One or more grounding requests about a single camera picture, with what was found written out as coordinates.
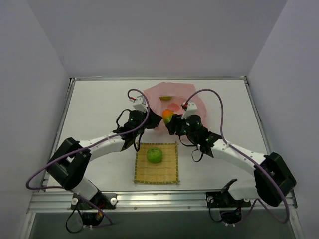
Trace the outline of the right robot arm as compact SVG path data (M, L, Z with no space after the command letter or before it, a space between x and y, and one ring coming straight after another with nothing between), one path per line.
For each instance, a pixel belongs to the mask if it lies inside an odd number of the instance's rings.
M281 155L275 152L266 155L231 144L222 135L204 127L201 117L196 114L185 116L167 110L162 117L170 135L186 136L202 156L225 160L254 177L252 189L235 189L229 185L221 193L224 204L231 206L241 199L256 198L277 207L296 186L297 182Z

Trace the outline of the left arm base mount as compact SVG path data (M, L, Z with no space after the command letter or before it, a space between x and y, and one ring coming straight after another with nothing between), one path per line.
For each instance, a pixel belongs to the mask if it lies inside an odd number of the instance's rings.
M79 214L84 226L91 228L107 227L114 223L104 210L114 210L116 204L117 199L114 196L107 198L102 192L98 191L90 200L74 194L71 200L71 209Z

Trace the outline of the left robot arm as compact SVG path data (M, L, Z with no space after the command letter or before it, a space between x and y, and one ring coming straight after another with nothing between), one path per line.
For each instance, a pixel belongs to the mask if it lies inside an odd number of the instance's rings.
M83 197L83 204L94 209L100 205L101 191L84 177L88 164L99 157L128 149L146 129L156 128L161 120L162 117L153 111L146 113L132 110L123 126L104 137L85 141L76 141L69 137L63 141L49 162L60 157L63 159L55 161L46 171L63 189Z

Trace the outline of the green orange fake mango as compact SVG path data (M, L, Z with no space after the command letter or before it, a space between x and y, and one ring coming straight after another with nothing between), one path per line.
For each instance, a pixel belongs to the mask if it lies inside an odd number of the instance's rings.
M171 122L172 116L174 115L174 111L165 109L162 112L162 119L165 125L169 124Z

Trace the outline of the pink plastic bag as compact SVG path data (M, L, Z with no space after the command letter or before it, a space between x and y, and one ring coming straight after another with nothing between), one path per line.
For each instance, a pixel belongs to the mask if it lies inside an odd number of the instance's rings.
M182 109L181 104L195 93L195 91L196 88L194 84L161 82L145 89L144 94L146 95L153 112L161 116L162 112L166 109L174 111L175 114L183 114L184 110ZM196 95L190 102L196 103L196 114L201 117L203 125L207 126L207 110L203 100ZM154 129L154 132L157 134L168 134L163 120L160 122L159 126Z

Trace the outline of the green fake guava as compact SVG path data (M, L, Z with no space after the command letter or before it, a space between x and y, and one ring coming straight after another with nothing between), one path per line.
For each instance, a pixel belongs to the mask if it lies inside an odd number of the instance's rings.
M162 150L158 147L149 148L147 150L147 160L150 163L157 164L162 162Z

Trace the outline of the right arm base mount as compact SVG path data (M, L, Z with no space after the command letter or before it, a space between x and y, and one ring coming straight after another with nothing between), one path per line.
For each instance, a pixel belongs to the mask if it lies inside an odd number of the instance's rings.
M210 191L205 193L210 219L215 223L235 225L243 219L242 209L252 206L250 200L235 200L228 192ZM219 209L219 218L212 215L212 209Z

